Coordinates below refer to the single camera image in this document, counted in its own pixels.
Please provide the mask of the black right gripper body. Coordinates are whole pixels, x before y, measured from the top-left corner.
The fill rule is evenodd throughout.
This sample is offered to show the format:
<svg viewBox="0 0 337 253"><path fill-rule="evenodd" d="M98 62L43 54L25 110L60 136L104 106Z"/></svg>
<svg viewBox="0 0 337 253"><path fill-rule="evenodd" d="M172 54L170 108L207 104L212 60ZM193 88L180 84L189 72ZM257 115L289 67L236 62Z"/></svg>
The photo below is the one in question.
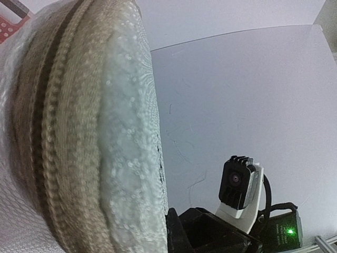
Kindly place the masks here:
<svg viewBox="0 0 337 253"><path fill-rule="evenodd" d="M270 211L285 210L264 221L266 210L257 213L250 235L257 238L263 249L299 249L303 245L303 231L298 207L291 202L272 205Z"/></svg>

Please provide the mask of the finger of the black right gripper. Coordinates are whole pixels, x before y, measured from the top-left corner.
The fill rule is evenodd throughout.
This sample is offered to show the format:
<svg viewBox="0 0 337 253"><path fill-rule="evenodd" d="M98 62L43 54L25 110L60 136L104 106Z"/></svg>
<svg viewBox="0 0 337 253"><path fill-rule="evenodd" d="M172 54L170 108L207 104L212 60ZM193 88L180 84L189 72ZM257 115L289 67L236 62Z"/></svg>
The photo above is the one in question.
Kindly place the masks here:
<svg viewBox="0 0 337 253"><path fill-rule="evenodd" d="M262 252L262 243L204 208L189 208L178 215L169 208L166 217L169 253Z"/></svg>

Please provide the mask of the white mesh laundry bag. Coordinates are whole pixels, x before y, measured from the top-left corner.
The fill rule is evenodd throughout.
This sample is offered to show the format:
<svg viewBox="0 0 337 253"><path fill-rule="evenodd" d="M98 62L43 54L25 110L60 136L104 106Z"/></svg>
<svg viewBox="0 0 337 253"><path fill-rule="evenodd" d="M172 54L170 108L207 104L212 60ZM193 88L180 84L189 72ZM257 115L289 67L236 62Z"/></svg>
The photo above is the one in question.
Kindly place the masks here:
<svg viewBox="0 0 337 253"><path fill-rule="evenodd" d="M1 45L1 252L167 252L135 1L58 1Z"/></svg>

